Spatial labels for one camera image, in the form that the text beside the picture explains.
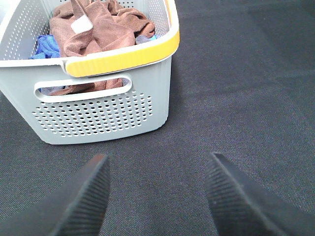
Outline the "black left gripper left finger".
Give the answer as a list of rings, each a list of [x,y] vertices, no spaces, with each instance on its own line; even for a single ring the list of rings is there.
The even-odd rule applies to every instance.
[[[51,195],[2,221],[2,236],[96,236],[110,195],[110,162],[94,156]]]

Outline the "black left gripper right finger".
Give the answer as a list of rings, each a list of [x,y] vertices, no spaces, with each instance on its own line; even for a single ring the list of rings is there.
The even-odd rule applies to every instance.
[[[221,236],[313,236],[315,217],[249,179],[222,154],[211,153],[205,190]]]

